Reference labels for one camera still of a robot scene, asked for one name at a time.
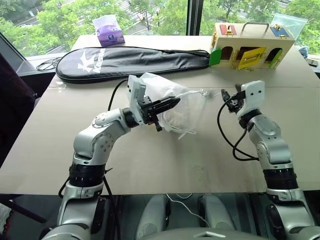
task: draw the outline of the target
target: lock box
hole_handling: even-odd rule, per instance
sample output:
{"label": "lock box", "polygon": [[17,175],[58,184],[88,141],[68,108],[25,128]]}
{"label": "lock box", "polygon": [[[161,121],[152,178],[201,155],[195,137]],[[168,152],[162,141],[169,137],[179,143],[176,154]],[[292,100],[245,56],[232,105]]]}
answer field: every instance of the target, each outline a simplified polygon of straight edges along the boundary
{"label": "lock box", "polygon": [[275,69],[295,40],[284,26],[264,22],[221,23],[214,26],[210,65],[233,69]]}

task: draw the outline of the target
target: glass window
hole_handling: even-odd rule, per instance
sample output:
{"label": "glass window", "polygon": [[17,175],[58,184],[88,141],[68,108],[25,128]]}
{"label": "glass window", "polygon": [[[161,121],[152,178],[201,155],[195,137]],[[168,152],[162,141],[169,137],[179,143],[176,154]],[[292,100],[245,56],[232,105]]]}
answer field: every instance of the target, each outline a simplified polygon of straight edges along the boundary
{"label": "glass window", "polygon": [[70,51],[92,20],[114,14],[127,35],[185,35],[188,0],[10,0],[0,32],[25,57]]}
{"label": "glass window", "polygon": [[212,35],[214,23],[249,21],[285,25],[296,45],[320,55],[320,0],[204,0],[200,35]]}

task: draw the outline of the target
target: yellow door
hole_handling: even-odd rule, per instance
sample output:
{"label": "yellow door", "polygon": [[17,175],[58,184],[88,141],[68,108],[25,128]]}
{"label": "yellow door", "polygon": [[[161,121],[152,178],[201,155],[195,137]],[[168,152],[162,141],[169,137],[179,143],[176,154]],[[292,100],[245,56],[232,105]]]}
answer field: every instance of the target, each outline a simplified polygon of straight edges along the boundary
{"label": "yellow door", "polygon": [[259,47],[250,51],[245,51],[243,53],[243,56],[239,62],[237,69],[248,68],[248,67],[251,67],[252,65],[259,63],[265,50],[266,50],[265,47]]}

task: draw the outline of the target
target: table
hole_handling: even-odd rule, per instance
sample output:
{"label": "table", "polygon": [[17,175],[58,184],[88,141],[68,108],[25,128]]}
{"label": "table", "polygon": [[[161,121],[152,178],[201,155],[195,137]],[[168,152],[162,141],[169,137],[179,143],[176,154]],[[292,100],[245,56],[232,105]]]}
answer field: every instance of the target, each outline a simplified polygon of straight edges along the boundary
{"label": "table", "polygon": [[[127,46],[156,49],[208,50],[209,36],[125,36]],[[93,35],[79,37],[74,49],[99,46]],[[190,88],[234,93],[234,84],[265,81],[262,111],[277,122],[292,152],[299,186],[320,189],[320,82],[295,47],[277,69],[253,72],[207,68],[163,75]],[[73,140],[104,112],[120,80],[93,84],[63,83],[55,76],[34,109],[2,168],[0,193],[56,195],[68,176]],[[127,88],[120,87],[112,108],[128,106]],[[117,140],[106,168],[115,195],[156,193],[264,192],[257,161],[239,162],[217,127],[220,96],[208,100],[196,135],[157,132],[139,126]],[[235,143],[242,129],[236,116],[224,111],[222,127]],[[256,155],[246,137],[239,146]]]}

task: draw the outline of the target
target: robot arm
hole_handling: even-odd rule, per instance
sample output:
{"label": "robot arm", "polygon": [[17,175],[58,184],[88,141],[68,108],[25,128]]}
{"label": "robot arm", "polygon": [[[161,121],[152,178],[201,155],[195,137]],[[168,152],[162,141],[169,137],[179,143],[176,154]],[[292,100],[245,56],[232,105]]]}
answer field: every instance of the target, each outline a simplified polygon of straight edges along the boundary
{"label": "robot arm", "polygon": [[273,202],[266,209],[271,232],[279,240],[315,239],[320,230],[315,227],[304,193],[298,186],[289,147],[281,137],[280,127],[260,112],[265,83],[253,81],[236,87],[235,96],[222,91],[222,97],[230,112],[236,113],[241,127],[248,130],[256,147],[267,185],[266,194]]}
{"label": "robot arm", "polygon": [[173,108],[180,101],[166,97],[152,102],[145,97],[144,82],[130,76],[128,79],[129,108],[114,109],[96,116],[91,125],[82,130],[73,143],[74,154],[69,168],[69,179],[59,209],[57,227],[43,240],[89,240],[102,224],[104,198],[103,177],[109,154],[116,140],[131,128],[155,124],[161,131],[157,114]]}

